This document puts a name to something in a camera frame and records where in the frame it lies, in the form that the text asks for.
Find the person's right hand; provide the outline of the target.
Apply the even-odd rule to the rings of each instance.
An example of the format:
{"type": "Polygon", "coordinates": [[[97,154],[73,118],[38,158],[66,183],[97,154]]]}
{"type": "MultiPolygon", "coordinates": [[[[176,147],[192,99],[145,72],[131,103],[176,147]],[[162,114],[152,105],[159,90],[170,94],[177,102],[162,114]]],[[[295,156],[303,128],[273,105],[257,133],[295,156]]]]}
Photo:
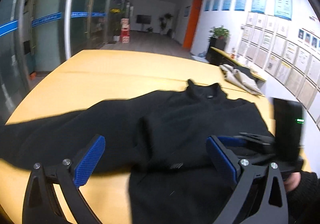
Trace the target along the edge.
{"type": "Polygon", "coordinates": [[[295,190],[301,180],[301,174],[299,172],[292,173],[285,181],[284,181],[284,187],[287,193],[290,191],[295,190]]]}

